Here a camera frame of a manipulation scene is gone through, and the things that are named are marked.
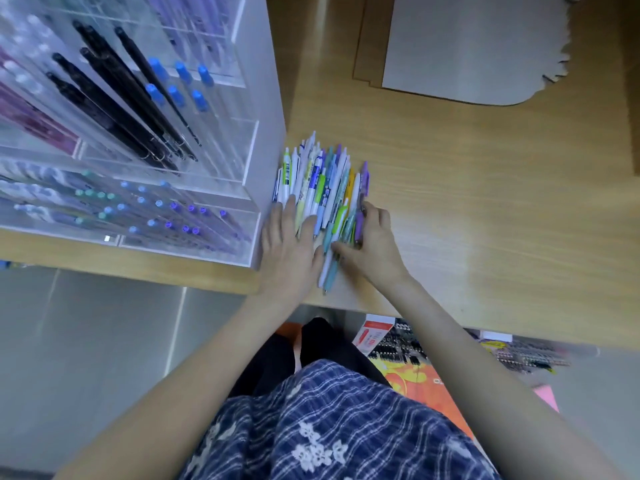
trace gray floor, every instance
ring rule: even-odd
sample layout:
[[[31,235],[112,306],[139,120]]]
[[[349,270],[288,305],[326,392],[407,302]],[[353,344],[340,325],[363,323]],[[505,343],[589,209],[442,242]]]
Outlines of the gray floor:
[[[0,466],[53,472],[210,337],[243,297],[27,267],[0,272]],[[313,311],[301,307],[301,321]],[[353,334],[361,315],[348,314]],[[640,354],[558,375],[565,418],[640,479]]]

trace wooden tabletop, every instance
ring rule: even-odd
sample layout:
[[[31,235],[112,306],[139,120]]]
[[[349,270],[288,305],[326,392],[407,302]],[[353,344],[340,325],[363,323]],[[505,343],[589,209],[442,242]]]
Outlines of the wooden tabletop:
[[[569,76],[511,107],[353,80],[364,0],[269,0],[289,146],[369,161],[409,270],[464,326],[640,349],[640,180],[612,0],[572,8]],[[251,293],[255,272],[0,232],[4,259]],[[394,314],[361,278],[308,303]]]

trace person's left hand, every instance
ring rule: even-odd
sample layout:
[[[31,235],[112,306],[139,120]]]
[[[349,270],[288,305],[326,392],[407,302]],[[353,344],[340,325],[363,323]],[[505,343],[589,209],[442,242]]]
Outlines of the person's left hand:
[[[316,216],[309,216],[296,237],[296,200],[290,196],[282,209],[273,206],[262,228],[262,264],[258,293],[279,300],[292,313],[314,286],[323,266],[322,246],[314,252]]]

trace leg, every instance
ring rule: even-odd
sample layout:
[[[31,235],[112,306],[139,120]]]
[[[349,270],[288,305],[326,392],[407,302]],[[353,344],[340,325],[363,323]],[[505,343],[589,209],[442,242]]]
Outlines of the leg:
[[[283,336],[273,334],[240,374],[229,397],[268,394],[294,371],[293,347]]]
[[[302,327],[302,367],[320,359],[329,359],[364,377],[385,386],[389,383],[376,366],[355,345],[333,329],[324,319],[316,317]]]

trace pen display rack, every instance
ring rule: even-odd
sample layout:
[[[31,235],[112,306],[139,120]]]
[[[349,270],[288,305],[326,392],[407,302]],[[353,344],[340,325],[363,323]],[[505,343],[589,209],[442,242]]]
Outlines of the pen display rack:
[[[1,227],[257,266],[285,135],[265,0],[0,15]]]

